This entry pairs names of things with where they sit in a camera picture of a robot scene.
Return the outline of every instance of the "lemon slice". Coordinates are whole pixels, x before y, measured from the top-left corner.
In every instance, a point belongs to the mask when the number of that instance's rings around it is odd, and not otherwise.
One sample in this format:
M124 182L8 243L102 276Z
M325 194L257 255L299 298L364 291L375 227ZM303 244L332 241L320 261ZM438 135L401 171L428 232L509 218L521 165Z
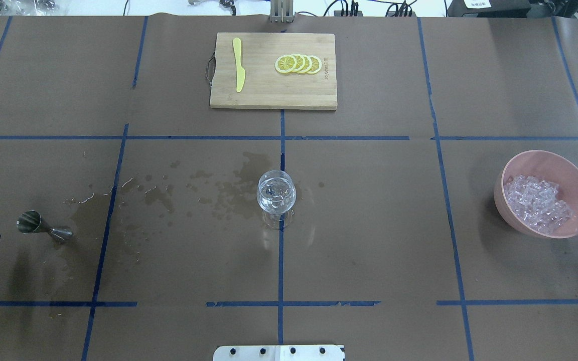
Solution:
M299 74L304 74L309 71L312 68L312 64L314 63L310 55L303 55L303 57L305 58L305 65L302 69L298 70Z
M307 74L318 73L323 67L323 61L319 57L316 57L315 55L309 55L309 60L312 63L312 66L307 71Z
M291 70L292 73L298 73L298 71L303 70L303 68L305 67L305 63L307 57L305 57L305 55L302 54L291 54L292 57L296 58L296 67Z
M293 55L282 55L275 61L275 70L281 74L291 73L298 65L298 60Z

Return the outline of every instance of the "water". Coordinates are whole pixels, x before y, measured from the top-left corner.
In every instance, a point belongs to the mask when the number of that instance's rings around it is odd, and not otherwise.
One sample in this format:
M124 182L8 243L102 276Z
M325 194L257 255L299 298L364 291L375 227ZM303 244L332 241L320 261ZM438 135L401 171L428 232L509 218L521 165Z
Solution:
M282 215L290 210L295 202L296 187L288 175L286 178L275 176L261 179L258 186L257 203L265 212L272 215Z

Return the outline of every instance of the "white label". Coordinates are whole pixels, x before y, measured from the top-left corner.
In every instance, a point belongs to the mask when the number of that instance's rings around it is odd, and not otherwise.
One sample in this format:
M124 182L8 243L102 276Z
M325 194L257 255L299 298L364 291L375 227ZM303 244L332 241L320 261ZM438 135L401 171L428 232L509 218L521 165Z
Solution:
M491 8L489 0L463 0L468 9L485 9Z

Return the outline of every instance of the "ice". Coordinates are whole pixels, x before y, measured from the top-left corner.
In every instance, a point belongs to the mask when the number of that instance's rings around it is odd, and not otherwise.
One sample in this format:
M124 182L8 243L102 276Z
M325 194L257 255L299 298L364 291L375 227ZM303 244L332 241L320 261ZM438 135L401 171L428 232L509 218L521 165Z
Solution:
M535 231L552 233L571 219L572 209L557 199L559 185L541 176L516 175L504 185L505 198L512 212Z

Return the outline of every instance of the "knife handle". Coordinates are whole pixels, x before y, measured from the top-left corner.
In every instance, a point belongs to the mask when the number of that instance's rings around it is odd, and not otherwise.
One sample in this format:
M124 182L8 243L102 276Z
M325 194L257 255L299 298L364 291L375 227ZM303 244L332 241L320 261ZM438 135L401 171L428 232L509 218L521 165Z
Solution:
M242 41L240 38L233 38L233 53L236 55L236 67L242 66L241 56L242 56Z

